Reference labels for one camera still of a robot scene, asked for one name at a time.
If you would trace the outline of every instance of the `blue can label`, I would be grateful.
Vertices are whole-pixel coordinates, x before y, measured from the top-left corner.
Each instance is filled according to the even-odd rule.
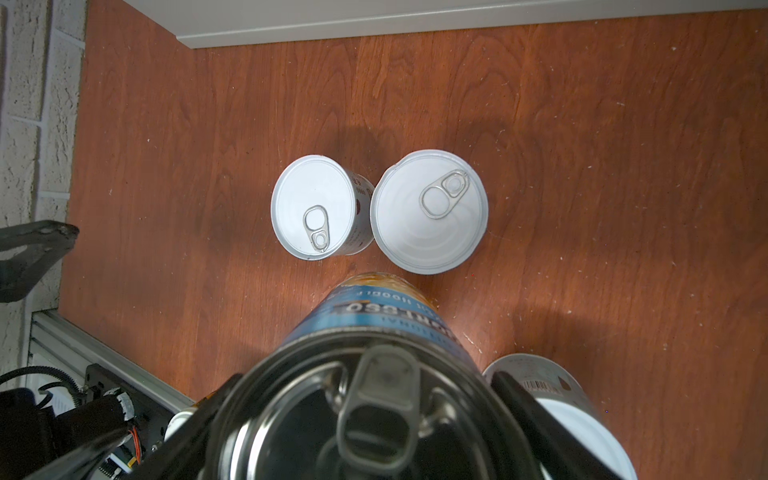
[[[435,310],[413,296],[382,286],[338,286],[288,335],[286,343],[324,329],[354,326],[394,329],[420,336],[477,369]]]

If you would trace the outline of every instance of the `textured wall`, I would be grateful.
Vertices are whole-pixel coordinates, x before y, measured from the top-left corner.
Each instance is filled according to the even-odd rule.
[[[0,0],[0,227],[66,220],[86,8],[86,0]],[[26,364],[25,325],[58,306],[60,279],[61,262],[25,300],[0,303],[0,372]]]

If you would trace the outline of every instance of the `black bracket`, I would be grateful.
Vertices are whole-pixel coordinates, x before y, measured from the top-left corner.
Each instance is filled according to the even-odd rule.
[[[74,248],[80,230],[53,220],[0,228],[0,252],[27,247],[0,260],[0,303],[16,302],[31,292],[54,263]]]

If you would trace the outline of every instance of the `barcode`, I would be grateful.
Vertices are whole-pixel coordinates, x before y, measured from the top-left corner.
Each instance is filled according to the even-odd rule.
[[[560,390],[557,390],[555,387],[546,382],[542,382],[541,380],[525,380],[522,385],[523,388],[529,392],[546,392],[557,396],[563,396],[563,394],[560,393]]]

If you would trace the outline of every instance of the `can rim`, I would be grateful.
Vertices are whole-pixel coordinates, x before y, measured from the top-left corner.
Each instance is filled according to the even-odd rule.
[[[192,415],[197,411],[196,406],[187,407],[184,410],[180,410],[168,421],[168,425],[163,434],[163,441],[167,442],[168,439],[181,428],[181,426],[190,419]]]
[[[283,184],[286,181],[286,178],[288,177],[288,175],[290,175],[292,171],[301,167],[304,164],[309,163],[310,161],[322,161],[328,164],[330,167],[333,167],[335,170],[339,171],[345,177],[346,179],[345,185],[347,186],[347,191],[351,196],[352,200],[354,200],[355,191],[353,190],[353,187],[352,187],[352,181],[349,179],[349,174],[347,173],[344,167],[336,163],[332,158],[328,158],[324,155],[318,155],[318,154],[304,155],[303,157],[297,158],[296,160],[291,162],[291,164],[288,165],[285,168],[285,170],[283,170],[283,172],[280,173],[280,176],[277,178],[277,181],[275,182],[275,187],[272,190],[272,200],[270,201],[270,217],[272,220],[272,230],[274,230],[275,236],[280,242],[280,245],[282,245],[283,248],[288,251],[288,253],[290,253],[296,258],[300,258],[301,260],[323,260],[328,257],[331,257],[344,245],[344,243],[346,242],[346,238],[349,236],[349,232],[352,231],[352,226],[355,222],[354,215],[351,215],[349,217],[349,220],[347,221],[346,228],[344,229],[344,233],[342,235],[342,237],[344,238],[344,241],[336,245],[335,248],[332,248],[332,249],[329,248],[325,252],[318,253],[317,255],[301,252],[297,248],[295,248],[293,245],[291,245],[291,243],[288,241],[285,235],[283,235],[282,230],[278,227],[277,220],[276,220],[276,209],[277,209],[276,202],[277,202],[278,196],[280,195],[280,190],[282,189]]]
[[[564,370],[564,371],[565,371],[565,372],[568,374],[568,376],[569,376],[569,377],[571,377],[571,380],[572,380],[573,382],[575,382],[575,383],[576,383],[576,385],[578,386],[578,388],[580,388],[581,390],[584,390],[584,387],[583,387],[583,386],[581,386],[581,384],[578,382],[578,380],[576,380],[576,377],[574,377],[574,376],[573,376],[573,375],[572,375],[572,374],[571,374],[571,373],[568,371],[568,369],[566,369],[566,368],[565,368],[563,365],[560,365],[559,363],[555,362],[555,361],[554,361],[554,360],[552,360],[552,359],[548,359],[548,358],[547,358],[547,357],[545,357],[545,356],[541,356],[541,355],[535,355],[534,353],[525,353],[525,352],[520,352],[520,353],[508,353],[507,355],[503,355],[503,356],[500,356],[500,357],[498,357],[496,360],[494,360],[493,362],[490,362],[490,363],[488,364],[488,366],[486,366],[486,367],[485,367],[485,370],[483,370],[483,371],[482,371],[482,375],[483,375],[483,376],[484,376],[486,379],[488,379],[488,381],[490,381],[490,378],[489,378],[489,374],[495,373],[495,372],[497,371],[497,369],[498,369],[498,366],[500,366],[500,365],[501,365],[501,364],[502,364],[502,363],[503,363],[503,362],[504,362],[506,359],[509,359],[509,358],[510,358],[510,357],[512,357],[513,355],[515,356],[515,358],[520,358],[520,357],[522,357],[522,356],[525,356],[525,357],[527,357],[527,358],[530,358],[530,359],[536,359],[536,360],[545,360],[546,362],[549,362],[550,364],[552,364],[552,365],[556,366],[557,368],[559,368],[559,369],[561,369],[561,370]]]
[[[624,480],[637,480],[637,472],[629,454],[611,430],[608,430],[599,420],[577,406],[560,400],[536,399],[536,401],[608,468],[614,470]],[[607,457],[611,458],[610,462],[606,461]]]
[[[386,244],[384,239],[382,238],[382,234],[379,230],[379,218],[377,215],[377,211],[379,209],[379,198],[381,197],[381,192],[384,188],[384,186],[392,179],[393,174],[402,166],[409,164],[413,161],[420,160],[423,157],[427,156],[439,156],[444,157],[447,160],[453,161],[460,167],[464,168],[470,178],[472,179],[472,183],[475,185],[475,188],[478,190],[478,195],[480,196],[480,203],[481,203],[481,228],[478,228],[478,232],[475,235],[475,239],[472,241],[472,243],[465,249],[465,251],[461,252],[461,254],[454,257],[453,260],[449,262],[445,262],[440,265],[435,266],[422,266],[422,265],[415,265],[410,262],[406,262],[399,256],[395,254],[395,252],[392,251],[392,249]],[[371,216],[371,229],[373,230],[373,237],[376,239],[376,244],[379,245],[379,248],[384,252],[384,254],[389,258],[395,265],[399,266],[400,268],[407,270],[412,273],[418,273],[421,275],[434,275],[436,273],[442,273],[446,272],[450,269],[456,268],[457,266],[464,263],[477,249],[478,245],[480,244],[482,238],[485,236],[485,231],[488,229],[488,195],[485,192],[485,186],[482,184],[482,180],[480,179],[480,176],[475,172],[475,169],[472,168],[472,166],[467,163],[463,158],[459,157],[456,154],[453,154],[449,151],[444,150],[437,150],[437,149],[428,149],[428,150],[417,150],[414,152],[411,152],[410,154],[407,154],[404,156],[399,162],[392,165],[390,168],[388,168],[384,174],[381,177],[381,180],[379,180],[379,183],[376,185],[376,189],[373,191],[373,198],[371,199],[371,209],[370,209],[370,216]]]

